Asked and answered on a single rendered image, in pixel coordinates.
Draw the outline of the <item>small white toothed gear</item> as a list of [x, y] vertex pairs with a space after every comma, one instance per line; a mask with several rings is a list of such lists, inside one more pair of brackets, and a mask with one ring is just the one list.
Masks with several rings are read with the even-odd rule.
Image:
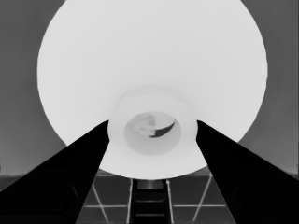
[[144, 137], [155, 135], [155, 119], [152, 115], [136, 116], [133, 120], [133, 130]]

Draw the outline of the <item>large thick white disc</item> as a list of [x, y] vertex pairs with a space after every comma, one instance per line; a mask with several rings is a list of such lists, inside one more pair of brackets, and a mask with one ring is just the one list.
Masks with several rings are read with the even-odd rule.
[[[66, 0], [44, 34], [37, 87], [67, 144], [106, 121], [101, 168], [166, 179], [205, 167], [203, 121], [238, 141], [267, 81], [262, 35], [242, 0]], [[152, 115], [155, 135], [133, 130]]]

